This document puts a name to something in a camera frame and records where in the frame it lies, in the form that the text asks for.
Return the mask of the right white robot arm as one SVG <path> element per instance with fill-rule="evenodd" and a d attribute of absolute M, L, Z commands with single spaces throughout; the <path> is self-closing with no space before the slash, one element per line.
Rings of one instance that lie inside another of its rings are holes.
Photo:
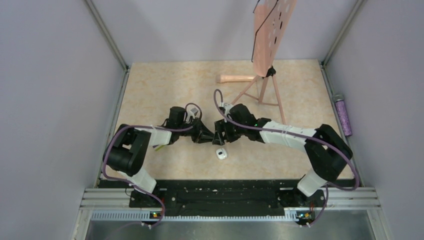
<path fill-rule="evenodd" d="M 222 102 L 217 109 L 224 119 L 215 123 L 216 145 L 232 143 L 244 136 L 253 142 L 282 145 L 307 155 L 311 169 L 299 180 L 293 192 L 293 200 L 299 206 L 307 206 L 320 187 L 334 182 L 353 156 L 350 147 L 328 124 L 302 128 L 269 118 L 255 118 L 241 103 Z"/>

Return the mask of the white earbud charging case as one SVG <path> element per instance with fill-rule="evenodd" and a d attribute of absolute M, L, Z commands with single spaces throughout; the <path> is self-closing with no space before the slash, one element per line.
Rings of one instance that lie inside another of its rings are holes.
<path fill-rule="evenodd" d="M 224 148 L 217 149 L 215 153 L 219 160 L 225 160 L 228 158 L 228 153 Z"/>

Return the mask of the pink music stand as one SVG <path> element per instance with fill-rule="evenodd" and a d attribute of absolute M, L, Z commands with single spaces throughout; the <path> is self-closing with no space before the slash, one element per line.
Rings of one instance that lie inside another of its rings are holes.
<path fill-rule="evenodd" d="M 248 96 L 260 105 L 278 107 L 283 124 L 287 121 L 277 84 L 274 60 L 296 4 L 296 0 L 258 0 L 252 11 L 254 22 L 251 62 L 255 76 L 222 74 L 216 76 L 217 83 L 249 82 L 231 104 L 234 105 L 242 96 Z M 264 102 L 269 78 L 272 79 L 277 103 Z"/>

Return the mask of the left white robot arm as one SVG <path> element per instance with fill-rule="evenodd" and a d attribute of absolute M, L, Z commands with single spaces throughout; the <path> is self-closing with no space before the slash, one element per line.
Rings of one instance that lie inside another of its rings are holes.
<path fill-rule="evenodd" d="M 189 137 L 195 144 L 211 143 L 214 132 L 202 121 L 198 105 L 194 113 L 186 107 L 173 106 L 163 124 L 122 124 L 107 145 L 102 157 L 102 174 L 108 180 L 122 181 L 141 193 L 141 200 L 149 207 L 163 208 L 156 180 L 143 168 L 149 147 L 174 144 L 180 137 Z"/>

